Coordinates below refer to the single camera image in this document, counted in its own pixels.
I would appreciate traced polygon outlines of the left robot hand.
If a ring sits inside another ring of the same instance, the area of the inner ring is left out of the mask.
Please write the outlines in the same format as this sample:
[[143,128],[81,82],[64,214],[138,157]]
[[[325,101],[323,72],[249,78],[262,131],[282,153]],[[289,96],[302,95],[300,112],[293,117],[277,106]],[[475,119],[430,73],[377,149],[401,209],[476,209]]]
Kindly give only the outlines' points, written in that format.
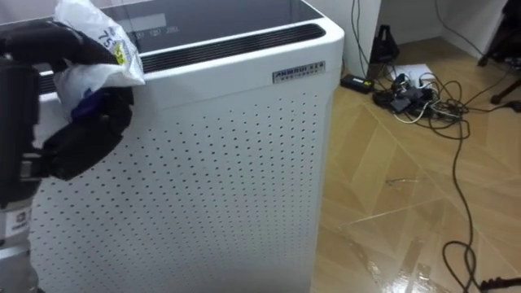
[[129,87],[95,91],[73,111],[72,121],[36,148],[40,75],[66,64],[116,64],[116,58],[84,33],[57,21],[33,21],[1,35],[1,207],[31,199],[42,179],[69,181],[94,167],[123,138],[133,113]]

